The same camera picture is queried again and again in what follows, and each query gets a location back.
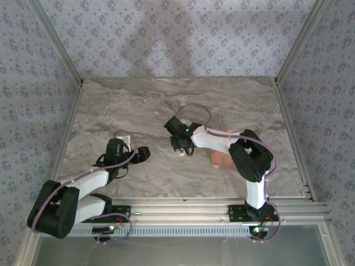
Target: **orange object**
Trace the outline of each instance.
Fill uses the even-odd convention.
[[[235,131],[227,129],[222,130],[228,133],[235,133]],[[230,155],[224,154],[220,151],[210,150],[211,161],[214,168],[234,167],[234,162]]]

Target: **cable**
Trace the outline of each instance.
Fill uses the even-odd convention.
[[[103,243],[104,245],[106,245],[106,244],[115,244],[115,243],[118,243],[118,242],[121,242],[121,241],[127,239],[131,235],[132,228],[133,228],[132,220],[127,215],[125,215],[123,213],[115,212],[115,213],[102,214],[102,215],[93,216],[90,219],[93,220],[93,219],[104,218],[104,217],[109,217],[109,216],[119,216],[119,217],[126,218],[127,221],[129,222],[129,230],[128,230],[127,234],[124,237],[121,237],[121,238],[112,237],[112,236],[110,236],[108,234],[101,234],[101,235],[98,236],[98,239],[97,239],[98,244],[99,243]],[[112,240],[107,241],[107,242],[102,242],[102,241],[100,241],[101,237],[108,237],[108,238],[110,238]]]
[[[127,159],[125,160],[124,162],[121,162],[117,165],[111,165],[111,166],[104,166],[104,167],[101,167],[101,168],[96,168],[96,169],[93,169],[93,170],[90,170],[90,171],[87,171],[85,173],[82,173],[81,175],[77,176],[76,178],[72,179],[72,180],[69,180],[65,183],[62,183],[59,187],[57,187],[55,190],[53,190],[53,192],[48,196],[48,198],[46,199],[46,201],[43,203],[43,205],[41,206],[41,208],[39,209],[37,215],[35,216],[34,220],[33,220],[33,223],[32,223],[32,226],[31,226],[31,230],[33,233],[39,233],[36,231],[36,225],[37,225],[37,222],[41,216],[41,214],[43,213],[45,207],[47,206],[47,204],[50,202],[50,200],[58,193],[59,190],[61,190],[63,187],[71,184],[71,183],[74,183],[74,182],[77,182],[81,179],[83,179],[84,177],[86,177],[87,175],[91,174],[91,173],[95,173],[95,172],[98,172],[98,171],[102,171],[102,170],[106,170],[106,169],[110,169],[110,168],[115,168],[115,167],[120,167],[126,163],[128,163],[130,160],[132,160],[132,158],[135,156],[135,154],[138,152],[138,147],[137,147],[137,143],[136,141],[134,140],[134,152],[132,153],[132,155]]]
[[[271,221],[271,225],[273,225],[273,219],[270,216],[270,214],[265,214],[264,219],[262,220],[261,224],[259,225],[259,227],[262,227],[262,225],[266,222],[266,218],[269,218],[269,220]]]
[[[126,143],[123,143],[123,146],[127,149],[127,151],[130,151]]]
[[[123,178],[123,177],[125,177],[127,174],[128,174],[128,166],[127,166],[127,171],[126,171],[126,173],[124,174],[124,175],[122,175],[122,176],[118,176],[118,177],[115,177],[114,179],[120,179],[120,178]]]
[[[192,155],[194,155],[194,151],[195,151],[195,148],[192,148],[191,149],[191,152],[190,152],[190,148],[188,148],[188,149],[184,149],[185,150],[185,153],[188,155],[188,156],[192,156]]]
[[[203,108],[204,110],[207,111],[207,113],[209,114],[209,118],[207,120],[207,122],[205,123],[204,127],[205,127],[205,131],[212,135],[212,136],[216,136],[216,137],[225,137],[225,138],[233,138],[233,139],[243,139],[243,140],[249,140],[249,141],[252,141],[254,143],[257,143],[261,146],[263,146],[264,148],[266,148],[272,155],[273,155],[273,158],[275,158],[275,165],[273,167],[273,169],[266,174],[265,178],[264,178],[264,198],[265,198],[265,202],[269,205],[271,205],[276,213],[277,213],[277,218],[278,218],[278,225],[277,225],[277,229],[276,229],[276,232],[274,233],[274,235],[266,240],[263,240],[259,237],[252,237],[253,239],[255,240],[258,240],[258,241],[262,241],[262,242],[265,242],[265,241],[270,241],[272,239],[275,238],[275,236],[278,234],[278,232],[280,231],[280,226],[281,226],[281,217],[280,217],[280,212],[278,211],[277,207],[275,204],[273,204],[272,202],[270,202],[268,200],[268,194],[267,194],[267,187],[268,187],[268,181],[269,181],[269,177],[277,170],[278,168],[278,164],[279,164],[279,161],[278,161],[278,157],[277,157],[277,154],[273,151],[273,149],[271,147],[269,147],[269,145],[263,143],[262,141],[259,141],[259,140],[256,140],[256,139],[253,139],[252,137],[247,137],[247,136],[241,136],[241,135],[225,135],[225,134],[218,134],[218,133],[214,133],[214,132],[211,132],[208,130],[208,124],[209,122],[211,121],[211,118],[212,118],[212,114],[210,112],[209,109],[207,109],[207,107],[205,107],[204,105],[202,104],[198,104],[198,103],[189,103],[189,104],[185,104],[184,106],[182,106],[176,113],[175,113],[175,116],[177,116],[185,107],[187,106],[198,106],[198,107],[201,107]]]

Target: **gray marble table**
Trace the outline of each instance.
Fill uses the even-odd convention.
[[[100,79],[85,80],[59,180],[87,170],[116,130],[131,132],[149,146],[147,162],[97,192],[110,197],[245,197],[246,184],[235,168],[213,168],[210,151],[180,156],[163,127],[184,104],[206,105],[213,129],[255,131],[279,155],[271,196],[303,195],[286,124],[270,78]],[[205,111],[187,108],[180,119],[204,124]]]

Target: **wall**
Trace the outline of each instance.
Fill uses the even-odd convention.
[[[318,200],[355,265],[355,3],[333,0],[282,84]]]
[[[79,74],[276,76],[315,0],[42,0]]]
[[[12,265],[78,89],[25,1],[0,2],[0,265]]]

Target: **glass panel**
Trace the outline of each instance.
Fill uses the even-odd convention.
[[[284,226],[263,244],[247,238],[136,238],[97,245],[90,237],[40,240],[33,266],[329,265],[317,226]]]

